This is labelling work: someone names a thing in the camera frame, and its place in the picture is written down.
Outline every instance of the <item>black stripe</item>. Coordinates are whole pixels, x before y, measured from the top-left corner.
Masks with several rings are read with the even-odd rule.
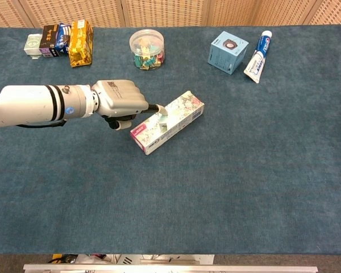
[[[56,116],[57,116],[57,100],[56,100],[56,96],[52,90],[51,87],[49,87],[49,85],[46,85],[45,86],[46,88],[48,88],[50,94],[51,94],[51,97],[52,97],[52,102],[53,102],[53,116],[52,116],[52,119],[51,121],[54,121],[56,119]]]
[[[59,119],[58,119],[60,121],[64,117],[64,99],[63,99],[62,91],[59,89],[59,87],[57,85],[54,85],[54,87],[58,91],[59,100],[61,101],[61,115],[59,116]]]

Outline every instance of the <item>toothpaste tube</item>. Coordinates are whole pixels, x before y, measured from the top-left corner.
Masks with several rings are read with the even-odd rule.
[[[256,45],[255,52],[244,70],[244,73],[257,84],[259,83],[261,71],[263,71],[265,57],[267,56],[267,51],[271,43],[271,37],[272,33],[269,30],[263,31]]]

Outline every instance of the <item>plastic jar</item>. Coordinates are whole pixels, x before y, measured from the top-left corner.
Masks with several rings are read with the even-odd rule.
[[[141,70],[153,70],[164,62],[164,38],[156,30],[139,30],[130,37],[134,64]]]

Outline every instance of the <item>blue box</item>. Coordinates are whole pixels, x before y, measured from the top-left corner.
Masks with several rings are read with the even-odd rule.
[[[244,59],[248,45],[247,41],[223,31],[211,43],[208,63],[231,75]]]

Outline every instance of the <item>blue carpet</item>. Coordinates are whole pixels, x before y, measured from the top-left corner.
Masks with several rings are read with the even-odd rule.
[[[150,103],[205,103],[149,156],[98,115],[1,128],[0,253],[341,254],[341,26],[269,29],[255,84],[243,70],[260,27],[161,28],[165,64],[149,72],[132,64],[134,28],[95,28],[79,68],[31,60],[38,30],[0,28],[0,91],[124,78]],[[232,76],[207,63],[223,30],[250,43]]]

